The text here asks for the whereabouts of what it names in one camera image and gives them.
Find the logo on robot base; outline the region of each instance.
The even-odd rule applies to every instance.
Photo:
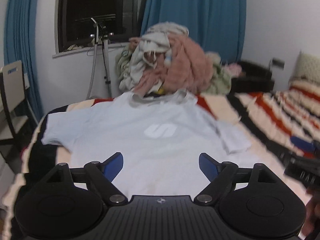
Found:
[[[160,204],[163,204],[164,202],[166,202],[166,200],[164,198],[159,198],[157,202]]]

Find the blue curtain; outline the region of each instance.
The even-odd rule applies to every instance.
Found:
[[[204,51],[235,62],[242,54],[245,20],[246,0],[147,0],[141,34],[156,23],[176,22],[188,27]]]
[[[27,97],[36,118],[43,116],[36,71],[36,7],[37,0],[9,0],[4,27],[4,64],[21,60],[28,74]]]

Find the round pad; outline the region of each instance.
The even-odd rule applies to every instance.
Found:
[[[274,217],[283,211],[283,204],[280,200],[270,196],[257,196],[248,200],[247,208],[253,214],[260,217]]]
[[[304,204],[291,191],[259,193],[254,187],[228,194],[221,200],[219,212],[232,228],[254,238],[293,236],[305,219]]]
[[[70,187],[55,194],[28,194],[16,205],[15,216],[28,235],[39,239],[78,236],[98,221],[102,201],[90,191]]]

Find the chair backrest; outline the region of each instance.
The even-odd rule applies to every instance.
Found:
[[[0,82],[2,81],[8,110],[12,112],[25,98],[21,60],[0,69]]]

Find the wall socket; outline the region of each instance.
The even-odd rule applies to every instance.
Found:
[[[272,66],[284,69],[284,61],[279,58],[272,58]]]

